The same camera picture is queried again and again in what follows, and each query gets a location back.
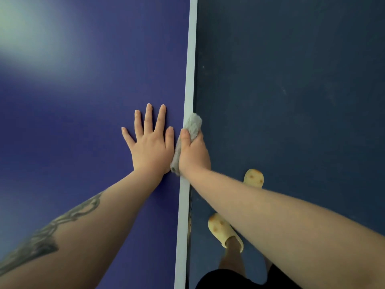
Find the cloth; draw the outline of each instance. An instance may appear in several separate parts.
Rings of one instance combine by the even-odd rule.
[[[267,281],[263,285],[258,285],[246,279],[242,275],[227,269],[211,271],[203,276],[196,289],[301,289],[295,282],[286,276],[275,265],[269,270]]]
[[[195,113],[192,113],[183,127],[184,129],[187,129],[189,131],[191,142],[194,141],[195,138],[198,136],[201,126],[202,126],[201,117]],[[179,136],[178,141],[176,142],[174,158],[172,159],[172,162],[171,162],[171,172],[175,173],[178,176],[180,176],[179,157],[180,157],[181,149],[182,149],[182,145],[181,145],[180,136]]]

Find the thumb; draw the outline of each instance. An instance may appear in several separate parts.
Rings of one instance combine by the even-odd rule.
[[[190,147],[190,133],[186,129],[182,129],[180,131],[180,142],[182,144],[182,150]]]

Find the gray towel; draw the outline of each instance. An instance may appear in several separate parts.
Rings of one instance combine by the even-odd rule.
[[[201,126],[202,126],[201,117],[195,113],[192,113],[183,127],[184,129],[187,129],[189,131],[191,142],[194,141],[195,138],[198,136],[198,132],[200,131]],[[179,157],[180,157],[181,148],[182,148],[182,145],[181,145],[180,136],[179,136],[178,141],[176,142],[174,158],[172,159],[172,162],[171,162],[171,172],[175,173],[178,176],[180,176]]]

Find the white edge line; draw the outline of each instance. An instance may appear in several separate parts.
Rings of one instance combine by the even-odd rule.
[[[187,41],[186,84],[184,91],[183,125],[191,115],[194,105],[195,43],[198,0],[190,0],[189,33]],[[174,289],[186,288],[187,235],[189,221],[190,183],[183,177],[179,186],[178,230]]]

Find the blue table surface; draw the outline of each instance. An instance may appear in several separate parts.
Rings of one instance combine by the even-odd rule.
[[[0,257],[133,170],[135,109],[178,136],[189,1],[0,0]],[[173,287],[178,196],[165,176],[99,288]]]

